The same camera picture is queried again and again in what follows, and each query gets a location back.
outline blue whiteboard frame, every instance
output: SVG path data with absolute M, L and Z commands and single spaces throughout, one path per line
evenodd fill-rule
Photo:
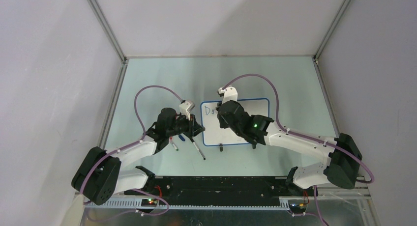
M 266 97 L 264 97 L 264 98 L 251 98 L 251 99 L 238 99 L 238 101 L 251 101 L 251 100 L 267 100 L 268 101 L 268 117 L 270 117 L 269 116 L 269 99 L 267 99 Z M 218 101 L 204 101 L 204 102 L 200 103 L 201 125 L 203 125 L 203 111 L 201 110 L 201 106 L 204 103 L 211 103 L 211 102 L 221 102 L 221 101 L 220 100 L 218 100 Z M 203 135 L 203 144 L 204 144 L 204 146 L 218 146 L 218 145 L 206 145 L 206 143 L 204 143 L 204 132 L 202 132 L 202 135 Z M 246 145 L 246 144 L 249 144 L 249 143 L 245 142 L 245 143 L 223 144 L 223 146 Z

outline robotic arm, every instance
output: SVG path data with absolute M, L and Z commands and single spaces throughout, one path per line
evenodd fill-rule
M 194 103 L 183 101 L 180 114 L 172 108 L 164 108 L 158 115 L 156 122 L 146 131 L 143 140 L 123 151 L 105 159 L 88 179 L 83 194 L 97 205 L 105 203 L 114 193 L 129 189 L 141 189 L 145 186 L 149 172 L 145 168 L 134 168 L 135 161 L 160 152 L 168 145 L 169 138 L 184 134 L 189 139 L 203 132 L 203 126 L 196 122 L 195 115 L 191 114 Z M 87 173 L 95 163 L 106 155 L 100 147 L 92 148 L 72 179 L 71 185 L 80 190 Z
M 234 133 L 252 144 L 280 146 L 315 157 L 319 162 L 307 167 L 294 167 L 287 178 L 287 186 L 294 194 L 313 185 L 332 183 L 338 187 L 352 189 L 355 186 L 359 164 L 346 154 L 328 146 L 332 143 L 362 159 L 353 139 L 346 134 L 339 138 L 316 137 L 322 144 L 289 134 L 289 128 L 280 129 L 277 122 L 263 115 L 249 115 L 237 102 L 238 92 L 234 87 L 220 88 L 223 101 L 217 104 L 220 128 L 230 128 Z

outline light green table surface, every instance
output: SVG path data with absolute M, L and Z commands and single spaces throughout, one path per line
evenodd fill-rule
M 312 62 L 307 56 L 254 57 L 191 57 L 130 59 L 119 100 L 109 131 L 106 149 L 114 150 L 137 140 L 141 126 L 135 116 L 133 101 L 138 90 L 148 85 L 163 85 L 180 97 L 196 104 L 193 110 L 201 122 L 200 104 L 219 100 L 217 90 L 233 78 L 247 73 L 268 77 L 276 86 L 280 99 L 279 118 L 283 125 L 299 131 L 335 136 L 325 99 Z M 238 98 L 266 97 L 270 100 L 270 116 L 275 119 L 275 97 L 272 88 L 256 77 L 243 78 L 233 84 Z M 171 93 L 159 89 L 145 90 L 138 99 L 139 115 L 148 129 L 164 107 L 179 111 L 179 101 Z M 156 175 L 177 176 L 285 176 L 294 166 L 306 166 L 316 160 L 277 146 L 250 145 L 207 147 L 202 136 L 195 138 L 206 155 L 204 161 L 192 143 L 174 142 L 156 155 L 145 157 L 142 165 Z

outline wall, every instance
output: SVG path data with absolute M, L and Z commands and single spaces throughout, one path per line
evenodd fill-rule
M 127 56 L 313 55 L 343 0 L 98 0 Z
M 382 225 L 415 225 L 417 0 L 353 0 L 319 59 L 336 119 L 375 174 Z
M 120 62 L 86 0 L 0 0 L 0 225 L 59 225 Z

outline floor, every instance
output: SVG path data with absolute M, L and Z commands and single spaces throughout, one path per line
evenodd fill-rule
M 335 137 L 333 125 L 315 71 L 308 56 L 135 58 L 128 62 L 105 148 L 114 150 L 134 142 L 143 132 L 135 116 L 134 97 L 148 85 L 163 85 L 196 104 L 193 113 L 201 120 L 200 104 L 218 100 L 217 90 L 233 78 L 258 73 L 269 78 L 278 90 L 279 119 L 292 130 Z M 268 98 L 270 116 L 275 119 L 275 97 L 269 84 L 260 78 L 243 78 L 233 84 L 239 99 Z M 138 98 L 138 112 L 149 128 L 164 107 L 179 111 L 178 99 L 169 92 L 151 88 Z M 174 137 L 179 151 L 167 146 L 156 155 L 138 160 L 156 175 L 182 176 L 285 176 L 294 166 L 316 160 L 281 147 L 250 145 L 204 146 L 202 136 L 195 138 L 204 152 L 200 156 L 189 140 Z

